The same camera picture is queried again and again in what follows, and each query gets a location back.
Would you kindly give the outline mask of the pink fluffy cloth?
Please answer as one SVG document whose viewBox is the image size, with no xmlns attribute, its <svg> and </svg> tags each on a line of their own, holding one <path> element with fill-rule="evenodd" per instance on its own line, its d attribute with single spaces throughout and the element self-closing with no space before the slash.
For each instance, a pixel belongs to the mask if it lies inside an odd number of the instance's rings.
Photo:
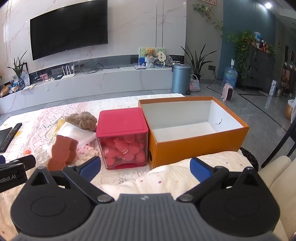
<svg viewBox="0 0 296 241">
<path fill-rule="evenodd" d="M 76 162 L 78 164 L 82 164 L 95 156 L 100 157 L 100 151 L 89 145 L 86 145 L 83 148 L 78 149 L 76 153 L 77 153 Z"/>
</svg>

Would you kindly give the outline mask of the white plastic bag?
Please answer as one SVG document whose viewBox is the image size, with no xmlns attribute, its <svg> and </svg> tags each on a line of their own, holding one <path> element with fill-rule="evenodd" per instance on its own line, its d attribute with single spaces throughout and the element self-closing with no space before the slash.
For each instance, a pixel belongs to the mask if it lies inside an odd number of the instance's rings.
<svg viewBox="0 0 296 241">
<path fill-rule="evenodd" d="M 52 156 L 51 149 L 53 144 L 55 144 L 56 135 L 76 140 L 78 142 L 77 149 L 84 147 L 96 139 L 95 132 L 83 130 L 61 118 L 53 124 L 45 134 L 45 137 L 48 140 L 48 145 L 44 149 L 47 151 L 49 157 Z"/>
</svg>

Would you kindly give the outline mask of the brown plush toy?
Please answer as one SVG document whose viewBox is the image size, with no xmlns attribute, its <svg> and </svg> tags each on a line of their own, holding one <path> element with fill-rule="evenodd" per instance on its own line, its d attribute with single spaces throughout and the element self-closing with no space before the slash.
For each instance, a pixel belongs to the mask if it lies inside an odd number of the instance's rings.
<svg viewBox="0 0 296 241">
<path fill-rule="evenodd" d="M 64 120 L 78 128 L 87 131 L 94 132 L 97 128 L 97 118 L 87 111 L 65 116 Z"/>
</svg>

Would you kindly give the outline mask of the black remote control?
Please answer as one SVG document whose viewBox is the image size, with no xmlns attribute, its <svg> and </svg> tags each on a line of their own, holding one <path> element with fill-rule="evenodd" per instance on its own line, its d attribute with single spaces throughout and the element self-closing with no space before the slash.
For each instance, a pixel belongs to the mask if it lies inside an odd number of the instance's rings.
<svg viewBox="0 0 296 241">
<path fill-rule="evenodd" d="M 1 153 L 4 153 L 7 150 L 8 146 L 10 145 L 11 141 L 13 140 L 13 138 L 15 137 L 16 133 L 19 131 L 22 125 L 23 125 L 22 123 L 17 123 L 11 129 L 10 133 L 8 134 L 8 136 L 6 137 L 6 139 L 3 141 L 1 145 Z"/>
</svg>

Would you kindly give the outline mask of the pink lace tablecloth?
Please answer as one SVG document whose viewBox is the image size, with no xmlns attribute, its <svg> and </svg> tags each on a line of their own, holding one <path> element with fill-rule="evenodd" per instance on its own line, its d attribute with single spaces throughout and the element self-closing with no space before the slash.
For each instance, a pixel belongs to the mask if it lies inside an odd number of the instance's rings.
<svg viewBox="0 0 296 241">
<path fill-rule="evenodd" d="M 31 154 L 35 156 L 38 166 L 40 161 L 46 162 L 49 158 L 46 148 L 55 130 L 54 126 L 62 117 L 72 113 L 87 111 L 98 119 L 100 112 L 103 110 L 136 108 L 138 107 L 139 100 L 169 97 L 184 96 L 170 93 L 109 98 L 44 108 L 11 116 L 3 122 L 1 130 L 14 127 L 17 123 L 22 123 L 23 125 L 19 130 L 20 134 L 17 134 L 17 137 L 13 139 L 8 152 L 4 153 L 3 156 L 9 162 L 21 157 L 24 151 L 30 150 Z M 103 163 L 100 173 L 92 180 L 92 184 L 95 186 L 101 184 L 118 185 L 127 180 L 141 177 L 149 171 L 150 168 L 148 166 L 108 171 Z M 16 228 L 10 218 L 10 209 L 23 186 L 24 184 L 1 193 L 1 236 L 6 240 L 12 240 L 17 235 Z"/>
</svg>

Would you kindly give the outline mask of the red lidded clear container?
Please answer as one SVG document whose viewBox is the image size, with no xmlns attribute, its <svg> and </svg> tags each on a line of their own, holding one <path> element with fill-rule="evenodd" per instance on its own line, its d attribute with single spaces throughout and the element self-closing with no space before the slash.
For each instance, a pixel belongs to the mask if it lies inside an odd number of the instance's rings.
<svg viewBox="0 0 296 241">
<path fill-rule="evenodd" d="M 147 165 L 149 129 L 141 108 L 101 111 L 96 137 L 106 169 Z"/>
</svg>

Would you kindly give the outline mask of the orange cardboard box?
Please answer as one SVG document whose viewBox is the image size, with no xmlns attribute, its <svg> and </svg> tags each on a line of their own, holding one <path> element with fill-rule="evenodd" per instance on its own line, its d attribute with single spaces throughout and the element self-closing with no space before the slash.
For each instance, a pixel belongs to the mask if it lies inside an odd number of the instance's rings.
<svg viewBox="0 0 296 241">
<path fill-rule="evenodd" d="M 249 125 L 212 96 L 141 99 L 149 127 L 148 161 L 152 169 L 184 159 L 237 152 Z"/>
</svg>

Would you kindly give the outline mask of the plant in glass vase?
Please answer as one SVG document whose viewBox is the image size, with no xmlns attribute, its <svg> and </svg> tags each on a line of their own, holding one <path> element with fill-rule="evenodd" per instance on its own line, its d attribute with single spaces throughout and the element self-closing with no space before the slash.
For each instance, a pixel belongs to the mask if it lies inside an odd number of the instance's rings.
<svg viewBox="0 0 296 241">
<path fill-rule="evenodd" d="M 23 67 L 26 63 L 22 62 L 22 58 L 25 56 L 26 53 L 27 53 L 27 51 L 24 54 L 22 54 L 21 57 L 18 56 L 17 58 L 14 58 L 13 67 L 11 67 L 11 66 L 7 67 L 9 69 L 12 69 L 15 72 L 15 74 L 18 78 L 18 89 L 19 90 L 23 90 L 25 88 L 25 82 L 22 78 L 22 72 L 23 72 Z"/>
</svg>

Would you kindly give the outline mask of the pink small heater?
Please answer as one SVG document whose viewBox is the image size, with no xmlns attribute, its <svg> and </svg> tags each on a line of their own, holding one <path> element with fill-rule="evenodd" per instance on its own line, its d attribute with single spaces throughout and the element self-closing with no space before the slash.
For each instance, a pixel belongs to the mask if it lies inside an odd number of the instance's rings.
<svg viewBox="0 0 296 241">
<path fill-rule="evenodd" d="M 231 101 L 233 97 L 233 91 L 234 91 L 233 86 L 230 85 L 229 83 L 226 83 L 222 90 L 222 100 Z"/>
</svg>

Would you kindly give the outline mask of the pastel woven basket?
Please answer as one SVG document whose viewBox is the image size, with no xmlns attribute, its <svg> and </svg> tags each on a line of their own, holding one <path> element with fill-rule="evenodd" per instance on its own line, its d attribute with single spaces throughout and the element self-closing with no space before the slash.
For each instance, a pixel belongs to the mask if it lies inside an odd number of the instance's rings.
<svg viewBox="0 0 296 241">
<path fill-rule="evenodd" d="M 191 74 L 191 76 L 190 76 L 189 90 L 191 92 L 200 91 L 200 82 L 199 82 L 197 76 L 194 74 Z"/>
</svg>

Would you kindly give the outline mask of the blue water jug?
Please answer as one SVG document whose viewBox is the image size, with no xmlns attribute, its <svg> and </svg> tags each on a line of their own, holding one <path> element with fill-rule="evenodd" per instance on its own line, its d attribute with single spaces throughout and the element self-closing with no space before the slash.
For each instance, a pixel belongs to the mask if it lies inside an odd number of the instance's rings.
<svg viewBox="0 0 296 241">
<path fill-rule="evenodd" d="M 237 73 L 236 69 L 234 68 L 234 65 L 235 65 L 235 60 L 232 59 L 230 67 L 227 67 L 224 71 L 222 86 L 224 86 L 225 84 L 230 84 L 232 86 L 232 88 L 235 87 L 238 73 Z"/>
</svg>

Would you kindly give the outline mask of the grey blue trash bin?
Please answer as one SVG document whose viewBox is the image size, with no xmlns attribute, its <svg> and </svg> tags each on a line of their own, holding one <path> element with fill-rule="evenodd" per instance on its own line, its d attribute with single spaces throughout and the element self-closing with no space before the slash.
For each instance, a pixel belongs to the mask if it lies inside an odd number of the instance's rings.
<svg viewBox="0 0 296 241">
<path fill-rule="evenodd" d="M 189 64 L 177 63 L 172 67 L 172 72 L 172 92 L 186 94 L 189 90 L 191 66 Z"/>
</svg>

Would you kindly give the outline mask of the potted green floor plant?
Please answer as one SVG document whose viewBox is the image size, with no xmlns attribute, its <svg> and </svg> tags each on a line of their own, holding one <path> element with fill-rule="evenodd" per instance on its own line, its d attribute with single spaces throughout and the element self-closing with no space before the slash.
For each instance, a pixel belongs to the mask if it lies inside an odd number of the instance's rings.
<svg viewBox="0 0 296 241">
<path fill-rule="evenodd" d="M 213 61 L 212 60 L 206 60 L 206 58 L 211 55 L 211 54 L 214 54 L 217 52 L 217 50 L 214 50 L 214 51 L 211 51 L 207 54 L 204 54 L 204 49 L 206 47 L 206 44 L 203 46 L 203 48 L 201 49 L 200 51 L 200 54 L 199 56 L 197 55 L 197 52 L 195 51 L 195 53 L 193 54 L 191 52 L 191 50 L 189 49 L 189 47 L 185 46 L 185 47 L 182 47 L 182 50 L 184 51 L 185 55 L 189 58 L 189 62 L 186 62 L 186 64 L 188 64 L 191 68 L 192 68 L 192 71 L 193 71 L 193 74 L 200 80 L 200 77 L 201 77 L 201 71 L 202 71 L 202 68 L 205 64 L 208 64 L 208 63 L 212 63 Z"/>
</svg>

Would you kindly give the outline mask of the black television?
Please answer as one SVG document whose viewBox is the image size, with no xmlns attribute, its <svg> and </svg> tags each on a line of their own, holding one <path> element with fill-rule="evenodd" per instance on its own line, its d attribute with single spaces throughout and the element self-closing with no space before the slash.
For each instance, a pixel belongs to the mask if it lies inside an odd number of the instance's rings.
<svg viewBox="0 0 296 241">
<path fill-rule="evenodd" d="M 108 1 L 85 1 L 30 19 L 31 53 L 37 60 L 108 43 Z"/>
</svg>

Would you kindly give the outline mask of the teddy bear on console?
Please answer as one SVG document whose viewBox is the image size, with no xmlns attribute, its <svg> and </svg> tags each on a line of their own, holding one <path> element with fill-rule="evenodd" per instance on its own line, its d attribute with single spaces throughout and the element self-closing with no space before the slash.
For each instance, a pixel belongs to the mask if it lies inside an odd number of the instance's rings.
<svg viewBox="0 0 296 241">
<path fill-rule="evenodd" d="M 154 54 L 155 54 L 155 50 L 154 50 L 154 48 L 146 48 L 145 49 L 145 54 L 144 54 L 144 56 L 145 57 L 154 57 Z"/>
</svg>

